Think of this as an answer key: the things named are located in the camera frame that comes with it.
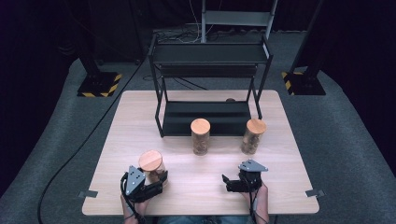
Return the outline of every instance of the gray carpet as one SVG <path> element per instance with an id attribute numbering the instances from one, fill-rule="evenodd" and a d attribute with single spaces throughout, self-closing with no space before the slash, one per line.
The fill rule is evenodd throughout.
<path id="1" fill-rule="evenodd" d="M 259 35 L 233 35 L 217 41 L 258 40 Z M 303 38 L 304 33 L 270 35 L 275 57 L 264 88 L 279 93 L 312 185 L 327 195 L 318 199 L 317 214 L 279 216 L 277 223 L 395 223 L 394 175 L 343 90 L 327 75 L 319 73 L 325 96 L 287 94 L 281 72 L 290 69 Z M 73 155 L 45 194 L 41 206 L 43 222 L 122 222 L 122 217 L 84 216 L 83 199 L 78 193 L 89 188 L 117 108 L 117 96 L 125 90 L 153 90 L 153 84 L 145 80 L 150 76 L 148 60 L 140 67 L 132 63 L 106 63 L 100 69 L 122 74 L 112 97 L 77 97 L 85 71 L 80 61 L 70 67 L 47 129 L 0 200 L 0 223 L 37 223 L 37 204 L 44 187 Z M 212 90 L 246 88 L 232 80 L 191 81 Z M 167 87 L 187 89 L 173 80 Z"/>

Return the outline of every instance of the human hand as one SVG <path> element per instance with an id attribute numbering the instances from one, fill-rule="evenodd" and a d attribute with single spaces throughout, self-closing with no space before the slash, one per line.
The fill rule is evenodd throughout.
<path id="1" fill-rule="evenodd" d="M 124 224 L 137 224 L 137 219 L 134 218 L 133 214 L 131 214 L 131 212 L 128 210 L 127 204 L 125 202 L 124 197 L 120 196 L 121 198 L 121 204 L 122 204 L 122 213 L 123 213 L 123 217 L 125 219 Z M 136 212 L 143 216 L 146 214 L 146 209 L 149 206 L 149 201 L 151 199 L 147 199 L 142 203 L 135 203 L 134 204 L 134 210 L 136 210 Z"/>
<path id="2" fill-rule="evenodd" d="M 242 196 L 244 196 L 247 204 L 250 208 L 250 195 L 248 192 L 241 192 Z M 257 200 L 257 209 L 255 212 L 256 223 L 257 224 L 267 224 L 269 222 L 268 215 L 268 188 L 262 183 L 262 186 L 259 188 L 257 192 L 251 193 L 251 198 Z"/>

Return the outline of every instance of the black shelf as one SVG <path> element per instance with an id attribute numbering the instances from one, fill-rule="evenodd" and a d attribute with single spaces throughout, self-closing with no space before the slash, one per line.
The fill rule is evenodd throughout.
<path id="1" fill-rule="evenodd" d="M 191 136 L 195 119 L 210 122 L 210 135 L 240 136 L 251 119 L 247 102 L 172 102 L 166 104 L 163 135 Z"/>
<path id="2" fill-rule="evenodd" d="M 195 119 L 210 122 L 210 135 L 242 136 L 251 119 L 248 107 L 250 95 L 256 104 L 259 119 L 262 112 L 259 100 L 273 55 L 265 36 L 257 43 L 158 43 L 154 36 L 148 51 L 151 74 L 158 104 L 155 119 L 161 137 L 190 136 Z M 254 78 L 258 64 L 265 64 L 260 87 L 256 92 Z M 161 73 L 161 87 L 156 69 Z M 249 78 L 245 101 L 231 102 L 176 102 L 168 99 L 165 80 L 169 77 L 224 77 Z M 161 103 L 165 97 L 163 125 L 159 120 Z"/>

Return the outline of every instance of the wooden table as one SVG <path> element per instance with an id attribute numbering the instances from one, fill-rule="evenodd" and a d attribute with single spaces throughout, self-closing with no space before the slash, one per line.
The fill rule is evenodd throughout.
<path id="1" fill-rule="evenodd" d="M 199 101 L 228 98 L 244 100 L 246 91 L 169 91 L 172 100 Z M 155 91 L 126 91 L 111 124 L 90 190 L 96 198 L 86 198 L 82 212 L 88 216 L 121 215 L 120 179 L 128 167 L 138 166 L 140 155 L 158 150 L 169 171 L 169 183 L 154 197 L 148 216 L 247 215 L 248 206 L 239 193 L 228 192 L 221 175 L 239 179 L 238 165 L 253 159 L 266 166 L 262 180 L 269 189 L 270 214 L 313 214 L 319 210 L 283 105 L 276 91 L 263 91 L 260 106 L 267 124 L 256 154 L 241 152 L 242 136 L 211 136 L 207 154 L 192 153 L 189 136 L 160 137 L 154 114 Z M 250 112 L 257 118 L 251 100 Z"/>

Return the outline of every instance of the cork lid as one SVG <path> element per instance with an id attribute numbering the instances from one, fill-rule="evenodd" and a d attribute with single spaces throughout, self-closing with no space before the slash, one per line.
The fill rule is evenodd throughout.
<path id="1" fill-rule="evenodd" d="M 210 123 L 206 119 L 195 119 L 191 123 L 191 130 L 195 134 L 205 134 L 210 131 Z"/>
<path id="2" fill-rule="evenodd" d="M 267 125 L 260 119 L 250 119 L 247 122 L 247 129 L 251 133 L 261 134 L 267 130 Z"/>
<path id="3" fill-rule="evenodd" d="M 143 153 L 139 158 L 139 166 L 144 171 L 153 171 L 160 167 L 163 162 L 163 156 L 159 151 L 150 150 Z"/>

